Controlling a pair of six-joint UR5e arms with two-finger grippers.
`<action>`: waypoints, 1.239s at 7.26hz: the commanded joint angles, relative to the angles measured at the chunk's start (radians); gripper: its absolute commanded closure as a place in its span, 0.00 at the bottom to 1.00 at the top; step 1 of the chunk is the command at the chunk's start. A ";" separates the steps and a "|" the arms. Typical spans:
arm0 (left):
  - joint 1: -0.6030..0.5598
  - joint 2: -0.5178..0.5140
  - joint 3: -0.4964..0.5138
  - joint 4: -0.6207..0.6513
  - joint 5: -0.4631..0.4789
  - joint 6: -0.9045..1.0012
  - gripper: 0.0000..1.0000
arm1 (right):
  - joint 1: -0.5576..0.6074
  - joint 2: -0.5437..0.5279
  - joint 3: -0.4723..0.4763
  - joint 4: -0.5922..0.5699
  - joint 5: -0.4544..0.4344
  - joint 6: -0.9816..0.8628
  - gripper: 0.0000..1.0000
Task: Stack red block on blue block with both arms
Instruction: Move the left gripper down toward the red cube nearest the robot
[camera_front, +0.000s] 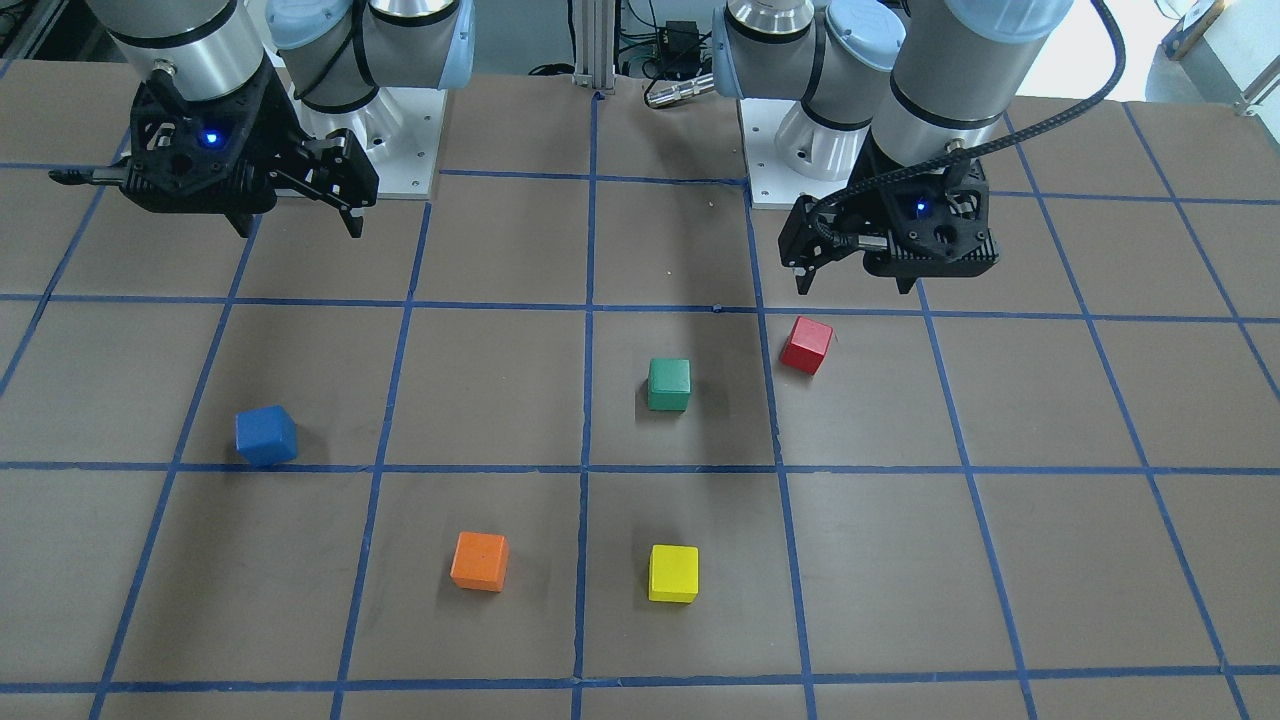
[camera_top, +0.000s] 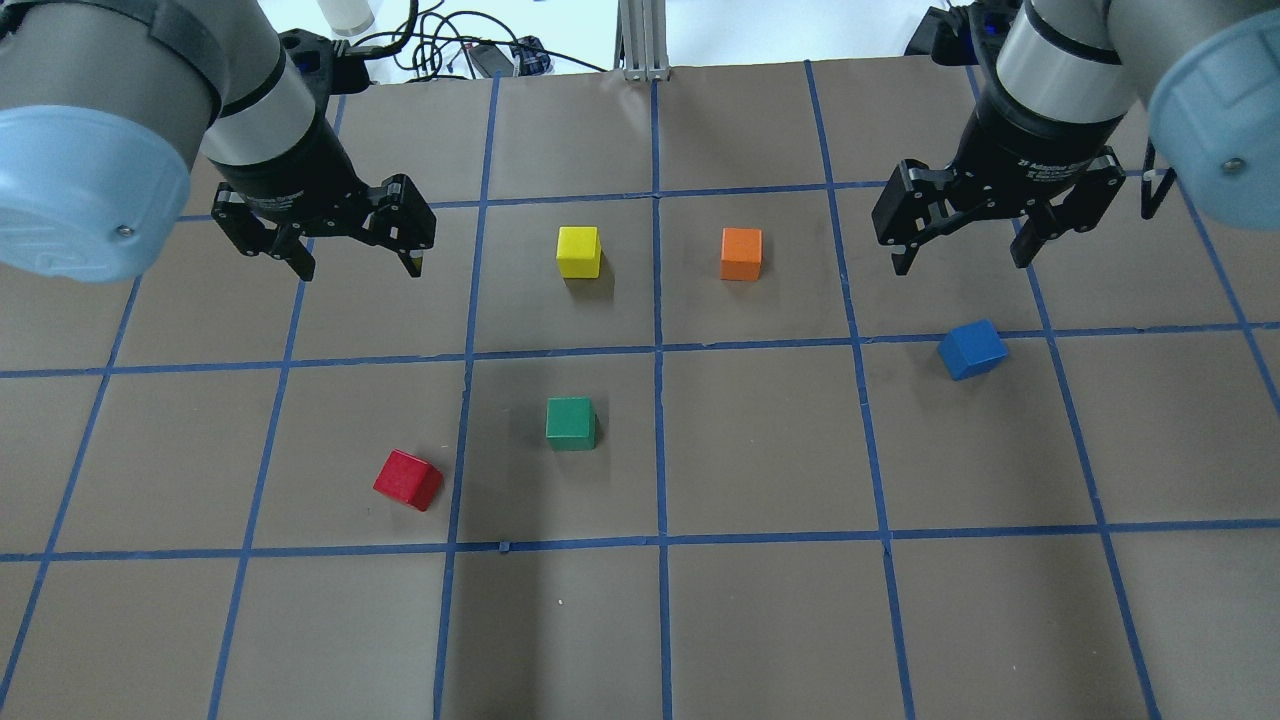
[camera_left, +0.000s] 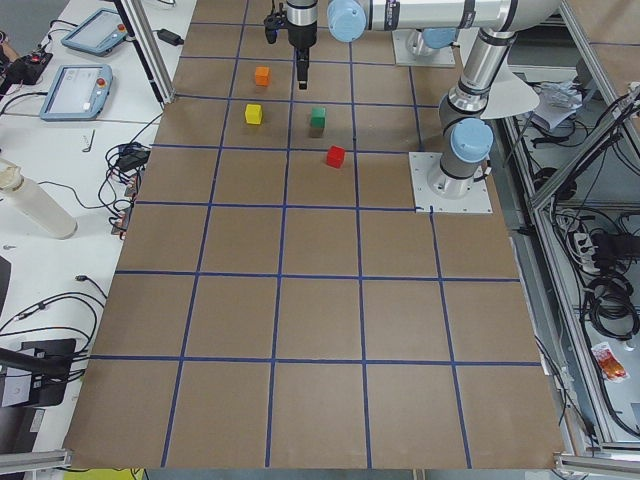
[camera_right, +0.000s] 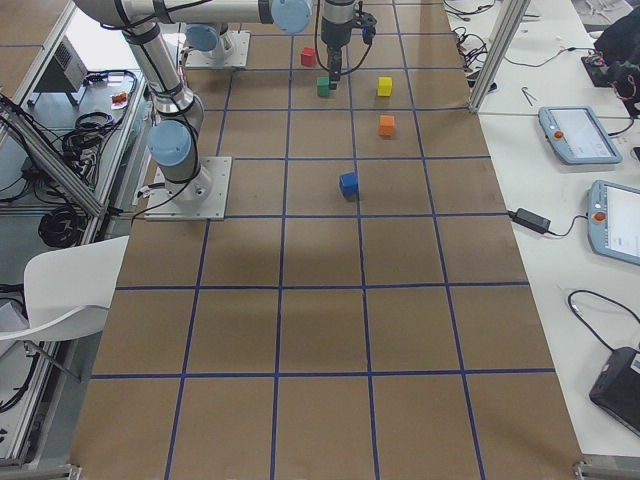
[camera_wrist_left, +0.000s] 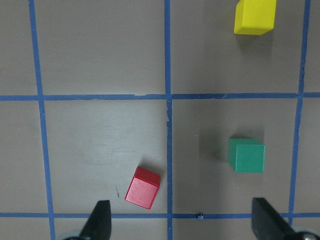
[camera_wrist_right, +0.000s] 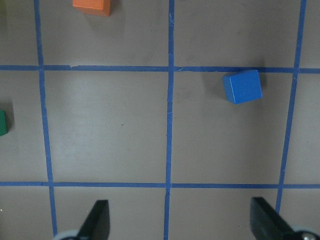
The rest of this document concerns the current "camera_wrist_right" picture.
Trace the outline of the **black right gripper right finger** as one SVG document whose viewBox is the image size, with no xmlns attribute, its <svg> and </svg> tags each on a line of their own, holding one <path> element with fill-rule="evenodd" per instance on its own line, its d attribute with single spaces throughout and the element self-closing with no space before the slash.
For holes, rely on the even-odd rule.
<svg viewBox="0 0 320 240">
<path fill-rule="evenodd" d="M 295 239 L 295 231 L 263 197 L 250 200 L 250 229 L 256 240 Z"/>
</svg>

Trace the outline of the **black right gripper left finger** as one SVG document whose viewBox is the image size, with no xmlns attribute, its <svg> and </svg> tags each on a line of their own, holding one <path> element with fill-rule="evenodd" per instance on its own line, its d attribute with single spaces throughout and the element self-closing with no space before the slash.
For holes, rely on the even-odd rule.
<svg viewBox="0 0 320 240">
<path fill-rule="evenodd" d="M 76 235 L 78 240 L 107 240 L 110 235 L 108 200 L 97 200 Z"/>
</svg>

